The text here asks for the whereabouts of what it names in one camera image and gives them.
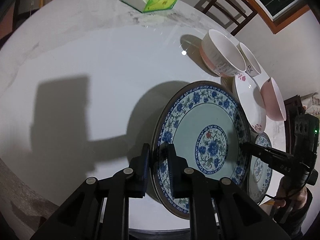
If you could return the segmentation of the person's right hand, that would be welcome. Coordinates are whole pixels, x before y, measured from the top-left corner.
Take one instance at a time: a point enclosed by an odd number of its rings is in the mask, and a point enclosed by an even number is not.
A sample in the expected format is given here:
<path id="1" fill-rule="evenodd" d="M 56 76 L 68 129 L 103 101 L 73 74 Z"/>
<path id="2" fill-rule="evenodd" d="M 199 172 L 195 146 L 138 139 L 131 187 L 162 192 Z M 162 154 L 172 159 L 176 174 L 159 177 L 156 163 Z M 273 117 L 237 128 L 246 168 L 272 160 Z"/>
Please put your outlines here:
<path id="1" fill-rule="evenodd" d="M 276 194 L 277 199 L 274 201 L 274 207 L 279 209 L 284 207 L 288 200 L 293 202 L 293 210 L 300 210 L 306 204 L 308 192 L 306 186 L 289 191 L 289 180 L 286 177 L 281 178 Z"/>

